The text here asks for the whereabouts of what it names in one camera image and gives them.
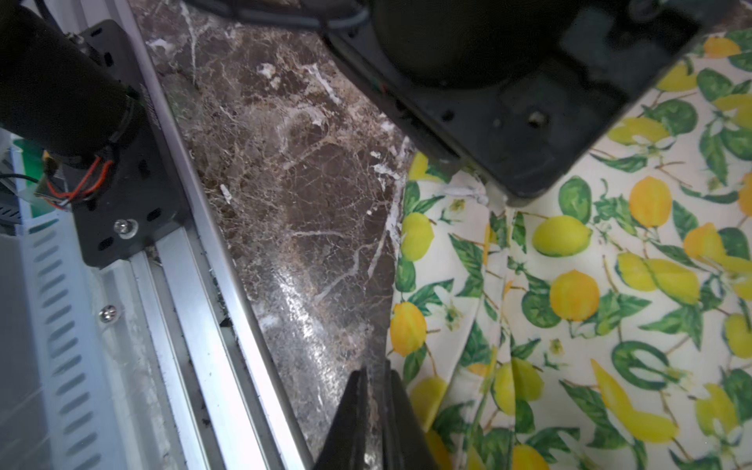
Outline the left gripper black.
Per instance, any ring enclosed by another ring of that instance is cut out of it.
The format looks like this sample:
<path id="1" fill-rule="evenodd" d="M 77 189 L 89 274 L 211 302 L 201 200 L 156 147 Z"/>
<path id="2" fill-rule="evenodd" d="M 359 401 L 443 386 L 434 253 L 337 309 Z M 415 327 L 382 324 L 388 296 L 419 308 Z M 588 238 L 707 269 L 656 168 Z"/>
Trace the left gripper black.
<path id="1" fill-rule="evenodd" d="M 512 200 L 552 188 L 730 1 L 373 1 L 322 41 L 417 148 Z"/>

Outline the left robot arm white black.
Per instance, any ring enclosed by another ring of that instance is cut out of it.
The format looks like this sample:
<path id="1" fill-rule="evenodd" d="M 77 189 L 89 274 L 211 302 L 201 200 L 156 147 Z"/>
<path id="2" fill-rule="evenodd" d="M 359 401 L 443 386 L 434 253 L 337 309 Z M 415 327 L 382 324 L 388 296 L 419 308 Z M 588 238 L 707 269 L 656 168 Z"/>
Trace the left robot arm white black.
<path id="1" fill-rule="evenodd" d="M 730 10 L 728 1 L 200 1 L 316 33 L 422 151 L 512 200 L 550 190 Z M 43 2 L 1 5 L 1 124 L 61 155 L 125 145 L 138 92 Z"/>

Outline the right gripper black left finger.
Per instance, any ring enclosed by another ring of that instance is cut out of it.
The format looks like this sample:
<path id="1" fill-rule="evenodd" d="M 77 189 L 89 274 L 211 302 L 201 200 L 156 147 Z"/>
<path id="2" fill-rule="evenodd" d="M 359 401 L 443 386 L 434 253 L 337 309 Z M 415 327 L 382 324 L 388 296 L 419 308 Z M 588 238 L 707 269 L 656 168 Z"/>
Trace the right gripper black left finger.
<path id="1" fill-rule="evenodd" d="M 364 468 L 368 409 L 368 376 L 364 367 L 348 379 L 314 470 Z"/>

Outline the lemon print skirt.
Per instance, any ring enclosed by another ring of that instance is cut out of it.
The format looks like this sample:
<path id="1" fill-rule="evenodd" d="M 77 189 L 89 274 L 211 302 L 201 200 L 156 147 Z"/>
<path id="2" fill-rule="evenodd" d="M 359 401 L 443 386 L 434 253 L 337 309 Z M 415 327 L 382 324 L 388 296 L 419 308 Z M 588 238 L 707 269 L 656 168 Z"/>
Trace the lemon print skirt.
<path id="1" fill-rule="evenodd" d="M 751 32 L 513 209 L 417 154 L 386 356 L 438 469 L 751 465 Z"/>

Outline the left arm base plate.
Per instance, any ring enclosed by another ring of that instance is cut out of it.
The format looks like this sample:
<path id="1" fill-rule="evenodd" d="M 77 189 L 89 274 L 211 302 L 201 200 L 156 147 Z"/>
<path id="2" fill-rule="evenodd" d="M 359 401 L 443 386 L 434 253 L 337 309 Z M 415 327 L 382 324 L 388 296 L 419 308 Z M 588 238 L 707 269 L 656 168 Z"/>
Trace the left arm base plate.
<path id="1" fill-rule="evenodd" d="M 142 108 L 132 140 L 111 154 L 115 164 L 104 184 L 72 210 L 83 261 L 105 268 L 182 227 L 190 209 L 130 37 L 113 20 L 81 35 Z"/>

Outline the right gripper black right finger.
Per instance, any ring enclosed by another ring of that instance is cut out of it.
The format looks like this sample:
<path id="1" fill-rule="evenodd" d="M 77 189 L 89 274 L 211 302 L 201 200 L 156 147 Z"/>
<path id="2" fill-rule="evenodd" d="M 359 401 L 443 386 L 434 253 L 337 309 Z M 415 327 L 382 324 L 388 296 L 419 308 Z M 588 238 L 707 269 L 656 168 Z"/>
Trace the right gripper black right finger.
<path id="1" fill-rule="evenodd" d="M 383 378 L 381 422 L 384 468 L 438 469 L 403 387 L 403 381 L 391 362 L 384 362 Z"/>

